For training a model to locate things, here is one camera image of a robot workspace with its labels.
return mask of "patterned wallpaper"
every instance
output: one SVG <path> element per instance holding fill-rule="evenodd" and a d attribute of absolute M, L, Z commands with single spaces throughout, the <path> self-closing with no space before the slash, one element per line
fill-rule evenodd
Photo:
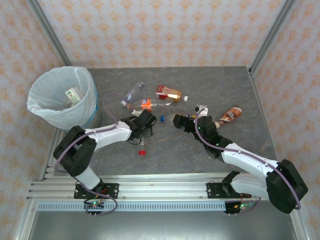
<path fill-rule="evenodd" d="M 11 240 L 54 131 L 27 110 L 28 92 L 62 62 L 25 0 L 1 0 L 0 34 L 0 239 Z"/>
<path fill-rule="evenodd" d="M 73 65 L 250 66 L 285 0 L 39 0 Z"/>
<path fill-rule="evenodd" d="M 319 240 L 319 0 L 297 1 L 254 81 L 278 156 L 295 164 L 309 188 L 307 221 Z"/>

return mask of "metal frame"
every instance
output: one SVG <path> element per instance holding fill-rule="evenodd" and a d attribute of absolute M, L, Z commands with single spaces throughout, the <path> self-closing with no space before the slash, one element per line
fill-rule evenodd
<path fill-rule="evenodd" d="M 128 204 L 156 204 L 171 202 L 209 204 L 227 200 L 208 199 L 206 183 L 221 182 L 228 173 L 185 173 L 185 174 L 152 174 L 152 175 L 106 175 L 101 176 L 104 182 L 120 184 L 118 201 Z M 49 176 L 44 181 L 34 181 L 27 194 L 27 202 L 22 213 L 15 240 L 29 238 L 39 204 L 46 201 L 56 204 L 77 204 L 81 199 L 73 199 L 76 181 L 69 176 Z M 303 212 L 294 210 L 290 216 L 298 240 L 311 240 Z"/>
<path fill-rule="evenodd" d="M 267 37 L 265 38 L 258 54 L 256 55 L 251 67 L 249 68 L 249 73 L 251 75 L 255 74 L 257 69 L 259 68 L 260 64 L 262 63 L 263 59 L 268 53 L 271 45 L 273 44 L 275 38 L 278 35 L 281 27 L 284 25 L 287 17 L 289 16 L 292 8 L 294 7 L 297 0 L 287 0 L 283 8 L 281 9 L 278 17 L 276 18 L 274 24 L 272 25 L 270 32 L 268 33 Z"/>
<path fill-rule="evenodd" d="M 225 211 L 224 201 L 123 201 L 118 200 L 117 212 L 214 212 Z M 38 212 L 84 212 L 84 202 L 79 201 L 41 201 Z M 90 207 L 88 212 L 100 210 L 107 212 L 115 207 L 113 201 L 105 201 L 103 204 Z"/>
<path fill-rule="evenodd" d="M 260 112 L 262 114 L 262 119 L 263 119 L 263 122 L 264 122 L 264 125 L 265 125 L 266 132 L 268 133 L 268 136 L 269 136 L 269 138 L 271 140 L 272 146 L 275 146 L 276 145 L 275 144 L 275 140 L 274 140 L 274 137 L 270 133 L 270 130 L 269 130 L 269 127 L 268 127 L 268 124 L 267 124 L 267 120 L 266 120 L 266 116 L 264 114 L 264 110 L 263 110 L 261 102 L 260 102 L 259 94 L 258 94 L 258 91 L 257 91 L 257 88 L 256 88 L 256 84 L 255 84 L 255 81 L 254 81 L 254 77 L 250 73 L 249 73 L 249 78 L 250 78 L 250 81 L 251 81 L 251 84 L 252 84 L 252 88 L 253 88 L 253 91 L 254 91 L 254 94 L 255 94 L 255 97 L 256 97 L 256 101 L 258 102 L 258 106 L 259 106 Z M 279 154 L 277 153 L 277 151 L 274 151 L 274 153 L 275 153 L 276 159 L 280 160 L 281 158 L 280 158 Z"/>
<path fill-rule="evenodd" d="M 262 112 L 263 120 L 267 126 L 265 116 L 263 114 L 259 96 L 256 90 L 252 75 L 259 68 L 261 62 L 270 49 L 278 32 L 283 26 L 286 18 L 290 14 L 291 9 L 297 0 L 287 0 L 280 11 L 275 23 L 273 24 L 267 38 L 255 57 L 252 66 L 248 70 L 251 83 L 257 97 L 259 108 Z M 64 51 L 59 39 L 57 38 L 52 26 L 50 25 L 46 15 L 44 14 L 37 0 L 27 0 L 35 15 L 39 19 L 44 31 L 47 33 L 57 53 L 61 57 L 64 65 L 71 66 L 71 62 Z M 73 199 L 75 189 L 75 180 L 69 176 L 54 176 L 54 164 L 56 160 L 53 158 L 53 150 L 62 140 L 63 131 L 56 129 L 52 139 L 51 148 L 48 151 L 46 164 L 41 171 L 40 181 L 31 183 L 30 190 L 27 195 L 26 206 L 20 218 L 14 239 L 26 240 L 29 238 L 32 225 L 34 223 L 38 206 L 43 201 L 55 201 L 57 203 L 73 203 L 82 201 L 81 199 Z M 118 200 L 122 203 L 134 202 L 209 202 L 212 201 L 207 197 L 206 183 L 209 181 L 221 182 L 228 173 L 186 173 L 186 174 L 155 174 L 155 175 L 113 175 L 100 176 L 104 182 L 120 183 L 121 188 Z M 216 201 L 225 201 L 226 199 L 216 199 Z M 291 214 L 293 227 L 298 240 L 311 240 L 310 229 L 306 224 L 307 218 L 301 211 L 294 210 Z"/>
<path fill-rule="evenodd" d="M 54 46 L 56 52 L 59 54 L 63 64 L 65 66 L 72 66 L 62 44 L 60 43 L 57 35 L 55 34 L 54 29 L 49 23 L 44 11 L 42 10 L 38 0 L 26 0 L 29 3 L 29 6 L 33 10 L 35 16 L 38 18 L 43 30 L 46 32 L 47 36 L 49 37 L 52 45 Z"/>

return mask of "bottle label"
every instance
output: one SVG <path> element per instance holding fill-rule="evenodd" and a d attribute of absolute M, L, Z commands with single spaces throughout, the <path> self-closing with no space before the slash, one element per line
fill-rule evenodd
<path fill-rule="evenodd" d="M 141 107 L 142 109 L 148 110 L 150 112 L 152 110 L 151 99 L 142 99 Z"/>
<path fill-rule="evenodd" d="M 174 102 L 179 102 L 180 96 L 181 92 L 173 88 L 163 85 L 158 85 L 158 87 L 156 88 L 155 97 L 158 99 L 171 98 Z"/>
<path fill-rule="evenodd" d="M 131 92 L 127 94 L 127 96 L 124 97 L 125 100 L 127 100 L 128 102 L 131 99 Z"/>

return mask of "white trash bag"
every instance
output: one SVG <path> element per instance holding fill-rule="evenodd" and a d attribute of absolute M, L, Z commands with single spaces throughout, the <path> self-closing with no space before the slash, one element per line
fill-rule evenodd
<path fill-rule="evenodd" d="M 81 101 L 71 106 L 66 95 L 71 87 L 83 93 Z M 64 66 L 41 75 L 31 86 L 27 108 L 48 123 L 68 131 L 74 126 L 85 126 L 98 110 L 97 90 L 90 72 L 84 67 Z"/>

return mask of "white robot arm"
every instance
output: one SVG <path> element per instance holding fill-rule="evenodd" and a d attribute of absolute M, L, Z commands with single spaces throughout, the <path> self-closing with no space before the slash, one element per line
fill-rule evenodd
<path fill-rule="evenodd" d="M 308 187 L 292 162 L 263 158 L 241 148 L 219 135 L 211 116 L 207 116 L 206 106 L 200 105 L 195 110 L 198 113 L 196 119 L 176 114 L 174 126 L 178 129 L 184 127 L 185 132 L 192 133 L 212 158 L 253 175 L 232 171 L 221 183 L 208 183 L 209 198 L 238 198 L 246 193 L 269 199 L 284 213 L 290 213 L 297 204 L 299 206 L 298 202 L 308 192 Z"/>
<path fill-rule="evenodd" d="M 253 175 L 232 171 L 221 183 L 207 184 L 207 187 L 210 188 L 208 197 L 239 198 L 240 194 L 246 193 L 269 199 L 277 209 L 284 213 L 290 213 L 297 204 L 297 198 L 293 196 L 293 191 L 299 200 L 308 192 L 306 184 L 294 165 L 286 159 L 278 162 L 262 158 L 219 135 L 212 118 L 207 116 L 208 109 L 205 109 L 202 114 L 201 112 L 199 114 L 201 117 L 197 121 L 197 130 L 195 129 L 195 119 L 185 115 L 176 114 L 173 119 L 174 126 L 184 127 L 185 132 L 192 133 L 211 157 L 235 165 Z M 146 130 L 152 130 L 156 120 L 154 115 L 144 110 L 138 116 L 122 119 L 116 127 L 104 126 L 83 130 L 81 127 L 75 126 L 55 149 L 53 156 L 58 159 L 75 139 L 87 135 L 77 143 L 80 147 L 72 146 L 66 152 L 61 158 L 60 164 L 70 176 L 80 181 L 87 189 L 101 193 L 106 186 L 89 167 L 94 151 L 112 143 L 140 139 Z M 208 146 L 202 139 L 220 149 Z M 275 172 L 275 169 L 282 172 L 285 180 Z M 286 182 L 289 182 L 293 190 L 288 188 Z M 84 198 L 89 197 L 92 197 L 92 194 L 86 194 Z"/>
<path fill-rule="evenodd" d="M 87 135 L 77 143 L 80 147 L 72 146 L 62 156 L 60 164 L 71 177 L 76 178 L 87 189 L 100 193 L 104 183 L 89 166 L 94 151 L 116 142 L 140 139 L 146 132 L 152 135 L 152 126 L 156 121 L 157 118 L 154 115 L 144 110 L 138 116 L 121 119 L 116 126 L 110 125 L 95 129 L 82 129 L 80 126 L 74 126 L 56 147 L 53 156 L 59 159 L 74 140 Z"/>

